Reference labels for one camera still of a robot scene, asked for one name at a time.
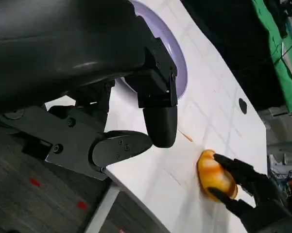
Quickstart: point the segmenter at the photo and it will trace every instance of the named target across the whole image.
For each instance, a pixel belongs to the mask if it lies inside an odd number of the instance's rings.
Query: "black hole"
[[[247,113],[247,103],[243,99],[239,98],[239,105],[240,105],[241,111],[244,114],[246,114]]]

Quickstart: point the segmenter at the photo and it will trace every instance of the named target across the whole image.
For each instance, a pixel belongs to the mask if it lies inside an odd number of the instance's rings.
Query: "green cloth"
[[[252,0],[258,18],[262,25],[269,31],[269,48],[273,63],[279,60],[282,55],[282,42],[284,42],[285,49],[288,50],[292,46],[291,31],[287,28],[288,36],[281,38],[278,27],[273,20],[271,13],[268,11],[263,0]],[[292,63],[292,48],[288,52]],[[280,59],[275,64],[275,72],[280,82],[286,106],[289,112],[292,112],[292,73],[286,67],[284,61]]]

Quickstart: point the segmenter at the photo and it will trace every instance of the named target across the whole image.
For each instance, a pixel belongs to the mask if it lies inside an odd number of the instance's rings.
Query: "gray carpet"
[[[0,233],[83,233],[110,180],[98,181],[21,152],[21,141],[0,134]],[[159,233],[120,193],[101,233]]]

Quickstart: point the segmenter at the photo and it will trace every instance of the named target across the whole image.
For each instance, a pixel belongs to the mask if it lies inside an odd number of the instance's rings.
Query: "orange object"
[[[197,163],[200,183],[206,194],[214,201],[219,200],[207,190],[208,187],[215,187],[234,199],[238,194],[238,187],[231,174],[214,160],[214,154],[213,150],[205,150],[200,156]]]

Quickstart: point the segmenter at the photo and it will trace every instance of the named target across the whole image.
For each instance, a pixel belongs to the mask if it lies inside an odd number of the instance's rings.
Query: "white tabletop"
[[[201,152],[212,148],[266,173],[264,124],[180,0],[141,2],[165,21],[184,53],[189,84],[178,103],[178,129],[193,142],[178,132],[170,149],[152,147],[139,156],[109,165],[107,174],[167,232],[245,232],[239,219],[222,204],[202,195],[195,166]],[[246,101],[247,114],[241,112],[239,98]],[[147,132],[136,97],[119,83],[111,92],[108,130]],[[240,188],[238,198],[255,203]]]

